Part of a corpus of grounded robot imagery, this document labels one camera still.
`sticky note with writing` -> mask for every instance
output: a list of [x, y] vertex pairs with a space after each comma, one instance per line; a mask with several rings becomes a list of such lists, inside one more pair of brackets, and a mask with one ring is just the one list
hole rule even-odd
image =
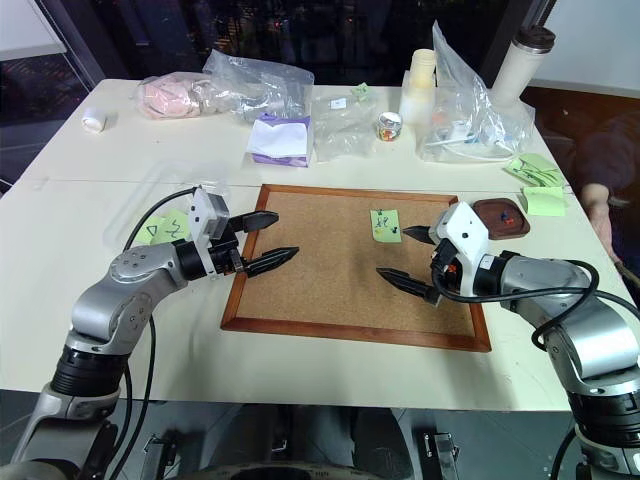
[[539, 187], [561, 187], [565, 184], [560, 169], [537, 153], [519, 155], [505, 167], [505, 170]]
[[373, 239], [381, 243], [400, 243], [400, 222], [397, 210], [370, 210]]
[[158, 231], [151, 240], [151, 245], [157, 243], [173, 242], [186, 238], [189, 235], [189, 224], [187, 214], [180, 210], [173, 209], [165, 216], [164, 221], [158, 227]]
[[163, 223], [164, 217], [152, 215], [147, 219], [146, 222], [144, 222], [142, 227], [140, 227], [140, 230], [138, 231], [134, 242], [141, 243], [143, 245], [149, 245], [151, 243], [151, 240], [153, 240], [154, 235], [158, 233], [158, 228]]

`wooden frame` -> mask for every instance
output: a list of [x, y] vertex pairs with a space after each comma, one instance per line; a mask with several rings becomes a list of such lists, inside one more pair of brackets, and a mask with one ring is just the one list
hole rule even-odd
[[[350, 190], [334, 188], [299, 187], [287, 185], [263, 185], [260, 190], [256, 210], [264, 210], [271, 192], [302, 193], [330, 196], [370, 197], [381, 199], [400, 199], [417, 201], [441, 201], [453, 204], [458, 201], [454, 195], [426, 195], [415, 193], [395, 193], [371, 190]], [[259, 232], [248, 235], [243, 256], [252, 258]], [[275, 333], [300, 335], [309, 337], [337, 338], [367, 342], [393, 343], [423, 347], [437, 347], [454, 350], [476, 352], [491, 351], [489, 333], [484, 319], [482, 307], [469, 305], [474, 336], [449, 335], [441, 333], [396, 330], [390, 328], [373, 328], [364, 326], [334, 325], [329, 323], [309, 323], [303, 321], [273, 320], [261, 318], [243, 318], [236, 316], [240, 300], [247, 280], [246, 275], [236, 275], [227, 306], [222, 317], [221, 328], [241, 332]]]

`white wall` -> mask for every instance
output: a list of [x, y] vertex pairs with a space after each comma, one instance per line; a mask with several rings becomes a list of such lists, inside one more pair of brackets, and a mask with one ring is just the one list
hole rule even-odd
[[640, 98], [640, 0], [558, 0], [556, 44], [530, 85]]
[[0, 0], [0, 61], [66, 51], [32, 0]]

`white table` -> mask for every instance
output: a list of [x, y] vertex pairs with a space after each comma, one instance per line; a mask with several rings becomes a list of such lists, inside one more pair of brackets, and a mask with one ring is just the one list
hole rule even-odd
[[[167, 152], [177, 155], [182, 149], [186, 159], [207, 155], [223, 159], [231, 179], [229, 207], [236, 213], [254, 208], [258, 184], [263, 181], [444, 191], [468, 202], [503, 196], [517, 200], [515, 192], [521, 186], [495, 165], [479, 168], [476, 173], [484, 176], [476, 175], [474, 183], [473, 175], [464, 168], [419, 163], [406, 140], [395, 147], [396, 152], [407, 155], [402, 159], [395, 158], [393, 151], [378, 151], [373, 159], [341, 159], [309, 169], [248, 164], [241, 155], [246, 127], [230, 126], [228, 116], [183, 122], [138, 118], [124, 100], [131, 86], [131, 82], [103, 82], [84, 105], [102, 104], [113, 91], [111, 107], [118, 110], [116, 125], [102, 135], [88, 136], [80, 130], [76, 112], [0, 200], [2, 388], [38, 391], [50, 380], [73, 302], [104, 275], [114, 256], [113, 249], [102, 240], [105, 226], [118, 214], [122, 202], [140, 188], [139, 180], [149, 170], [154, 155], [170, 157]], [[225, 135], [204, 135], [207, 130], [224, 131]], [[155, 139], [160, 139], [164, 147], [154, 148]], [[546, 148], [539, 143], [537, 150]], [[360, 166], [365, 162], [388, 164], [385, 172], [390, 172], [390, 183], [374, 174], [358, 174], [352, 161]], [[394, 170], [408, 173], [394, 175]], [[418, 172], [422, 172], [422, 188], [415, 188], [420, 183], [415, 178]], [[493, 179], [492, 189], [485, 178]], [[155, 185], [152, 190], [166, 187]], [[600, 271], [602, 289], [629, 298], [575, 196], [568, 195], [567, 202], [566, 217], [530, 216], [529, 235], [491, 242], [491, 251], [506, 249], [533, 257], [586, 260]], [[158, 306], [152, 398], [443, 409], [568, 409], [546, 354], [530, 344], [531, 327], [497, 305], [484, 307], [492, 352], [456, 352], [222, 331], [219, 323], [231, 282], [230, 277], [201, 279]], [[640, 328], [635, 323], [632, 326], [640, 334]], [[146, 333], [131, 358], [137, 397], [142, 396], [144, 388], [148, 349]]]

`cork board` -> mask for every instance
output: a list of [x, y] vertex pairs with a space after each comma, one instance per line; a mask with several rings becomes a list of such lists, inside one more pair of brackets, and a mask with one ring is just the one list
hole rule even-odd
[[252, 232], [243, 256], [298, 246], [288, 263], [247, 281], [236, 275], [221, 327], [488, 352], [482, 307], [442, 299], [435, 308], [384, 281], [376, 267], [393, 267], [430, 282], [433, 246], [407, 236], [379, 243], [370, 210], [397, 210], [400, 228], [431, 225], [451, 195], [263, 185], [256, 210], [280, 220]]

